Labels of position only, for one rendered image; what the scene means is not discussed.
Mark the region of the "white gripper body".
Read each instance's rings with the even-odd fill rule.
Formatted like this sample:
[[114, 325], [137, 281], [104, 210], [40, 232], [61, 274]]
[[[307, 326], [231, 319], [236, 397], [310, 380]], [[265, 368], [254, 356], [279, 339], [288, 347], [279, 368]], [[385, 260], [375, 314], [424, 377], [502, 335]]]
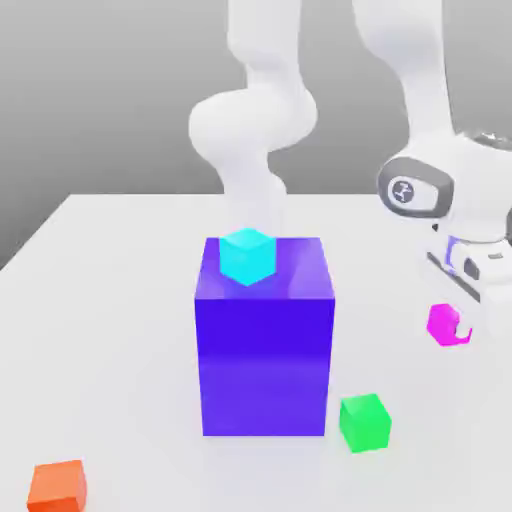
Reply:
[[427, 253], [439, 297], [457, 310], [471, 302], [486, 308], [488, 333], [512, 333], [512, 250], [454, 250], [452, 266]]

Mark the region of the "small magenta cube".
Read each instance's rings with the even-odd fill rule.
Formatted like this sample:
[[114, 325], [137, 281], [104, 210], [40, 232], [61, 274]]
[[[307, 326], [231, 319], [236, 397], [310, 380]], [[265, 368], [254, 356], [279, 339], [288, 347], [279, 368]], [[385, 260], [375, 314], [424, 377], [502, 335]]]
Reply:
[[442, 347], [463, 345], [470, 342], [472, 329], [469, 329], [466, 336], [459, 336], [457, 329], [460, 321], [459, 312], [450, 304], [434, 304], [429, 310], [426, 329]]

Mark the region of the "small green cube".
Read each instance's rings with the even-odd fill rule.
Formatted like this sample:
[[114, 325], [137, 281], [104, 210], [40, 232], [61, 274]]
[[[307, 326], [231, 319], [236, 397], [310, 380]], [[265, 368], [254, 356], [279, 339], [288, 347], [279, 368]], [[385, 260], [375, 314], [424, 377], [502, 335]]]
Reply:
[[386, 448], [392, 419], [376, 393], [341, 400], [339, 427], [352, 453]]

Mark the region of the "small cyan cube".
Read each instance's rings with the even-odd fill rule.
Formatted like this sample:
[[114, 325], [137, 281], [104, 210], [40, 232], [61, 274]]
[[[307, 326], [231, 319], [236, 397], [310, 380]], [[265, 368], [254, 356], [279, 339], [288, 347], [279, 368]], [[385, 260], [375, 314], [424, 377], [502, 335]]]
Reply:
[[255, 284], [276, 272], [277, 239], [245, 228], [219, 239], [222, 275], [244, 286]]

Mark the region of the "small orange cube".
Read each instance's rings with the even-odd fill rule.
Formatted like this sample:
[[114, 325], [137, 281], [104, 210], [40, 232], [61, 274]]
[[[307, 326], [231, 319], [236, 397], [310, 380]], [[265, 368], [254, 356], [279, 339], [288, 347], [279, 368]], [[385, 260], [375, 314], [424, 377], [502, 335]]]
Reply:
[[84, 512], [86, 500], [81, 460], [35, 466], [26, 502], [28, 512]]

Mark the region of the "large blue box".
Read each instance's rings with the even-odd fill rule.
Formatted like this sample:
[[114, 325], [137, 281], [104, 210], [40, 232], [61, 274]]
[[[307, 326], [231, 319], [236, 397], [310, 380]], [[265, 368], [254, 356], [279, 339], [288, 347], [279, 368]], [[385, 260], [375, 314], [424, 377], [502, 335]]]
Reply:
[[335, 294], [321, 241], [278, 239], [275, 274], [244, 286], [207, 239], [194, 305], [204, 435], [323, 435]]

